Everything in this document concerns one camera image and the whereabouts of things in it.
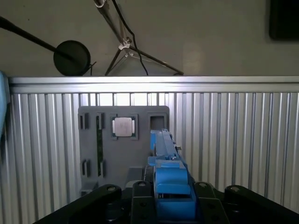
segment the black rectangle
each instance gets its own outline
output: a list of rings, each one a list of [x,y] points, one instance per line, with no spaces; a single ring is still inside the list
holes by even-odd
[[[298,15],[298,0],[271,0],[270,37],[280,41],[299,41]]]
[[[164,127],[164,116],[151,116],[150,117],[151,130],[161,130]]]
[[[103,162],[103,133],[102,129],[100,128],[102,122],[101,122],[101,116],[96,117],[96,123],[97,123],[97,156],[98,156],[98,176],[101,176],[103,170],[101,170],[101,163]]]

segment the tripod legs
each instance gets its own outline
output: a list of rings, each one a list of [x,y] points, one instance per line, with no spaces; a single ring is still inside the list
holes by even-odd
[[[129,48],[130,48],[131,50],[137,52],[137,50],[136,50],[135,47],[133,47],[133,46],[130,45]],[[140,52],[140,54],[141,54],[142,56],[145,56],[145,57],[149,58],[150,60],[153,60],[153,61],[159,63],[159,64],[162,65],[162,66],[165,66],[165,67],[167,67],[167,68],[170,68],[171,70],[176,71],[179,75],[183,75],[183,74],[184,74],[182,71],[180,71],[180,70],[178,70],[178,69],[176,69],[176,68],[170,66],[169,64],[167,64],[167,63],[165,63],[165,62],[162,62],[162,61],[156,59],[155,57],[153,57],[153,56],[151,56],[151,55],[148,55],[147,53],[145,53],[145,52],[143,52],[143,51],[141,51],[141,50],[139,50],[139,52]],[[116,62],[118,56],[120,55],[120,53],[121,53],[121,50],[120,50],[120,49],[117,49],[117,52],[116,52],[114,58],[112,59],[110,65],[109,65],[109,67],[108,67],[108,69],[107,69],[107,71],[106,71],[106,73],[105,73],[105,76],[107,76],[107,75],[111,72],[111,70],[113,69],[114,64],[115,64],[115,62]]]
[[[136,48],[133,47],[132,45],[130,45],[130,49],[133,50],[133,51],[135,51],[135,52],[137,52]],[[165,67],[167,67],[167,68],[169,68],[169,69],[171,69],[171,70],[176,71],[176,72],[177,72],[178,74],[180,74],[180,75],[183,75],[183,74],[184,74],[182,71],[180,71],[180,70],[178,70],[178,69],[176,69],[176,68],[170,66],[169,64],[167,64],[167,63],[165,63],[165,62],[162,62],[162,61],[156,59],[155,57],[153,57],[153,56],[151,56],[151,55],[148,55],[147,53],[145,53],[145,52],[143,52],[143,51],[141,51],[141,50],[139,50],[139,52],[140,52],[141,55],[143,55],[143,56],[145,56],[145,57],[147,57],[147,58],[149,58],[149,59],[151,59],[151,60],[153,60],[153,61],[159,63],[159,64],[162,65],[162,66],[165,66]]]
[[[114,58],[112,59],[110,65],[109,65],[109,67],[108,67],[108,69],[107,69],[107,71],[106,71],[106,73],[105,73],[105,76],[107,76],[107,75],[109,74],[109,72],[111,72],[111,70],[112,70],[112,68],[113,68],[113,65],[114,65],[114,63],[116,62],[116,60],[117,60],[118,56],[120,55],[120,53],[121,53],[121,50],[120,50],[120,49],[117,49],[117,52],[116,52],[116,54],[114,55]]]

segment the black pole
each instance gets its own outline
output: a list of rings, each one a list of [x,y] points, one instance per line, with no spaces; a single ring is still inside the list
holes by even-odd
[[[105,73],[105,76],[107,76],[109,74],[109,72],[112,70],[112,67],[113,67],[115,61],[117,60],[118,56],[120,55],[120,53],[121,53],[121,50],[117,49],[117,52],[116,52],[114,58],[112,59],[112,62],[110,63],[110,65]]]
[[[7,19],[3,18],[2,16],[0,16],[0,28],[6,29],[6,30],[13,32],[21,37],[24,37],[25,39],[27,39],[33,43],[36,43],[39,46],[46,48],[52,52],[57,52],[62,57],[65,57],[71,61],[75,61],[75,59],[72,58],[70,55],[68,55],[64,52],[58,51],[54,46],[46,43],[45,41],[42,41],[41,39],[37,38],[36,36],[33,36],[32,34],[26,32],[25,30],[17,27],[12,22],[8,21]]]

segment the corrugated metal wall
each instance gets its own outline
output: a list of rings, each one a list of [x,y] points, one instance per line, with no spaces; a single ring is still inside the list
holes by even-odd
[[[11,95],[1,145],[0,223],[32,223],[80,189],[81,105],[166,105],[196,180],[240,184],[299,211],[298,93]]]

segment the horizontal metal bar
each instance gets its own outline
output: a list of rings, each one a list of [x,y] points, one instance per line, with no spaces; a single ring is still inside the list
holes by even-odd
[[[299,77],[51,77],[9,83],[11,93],[299,91]]]

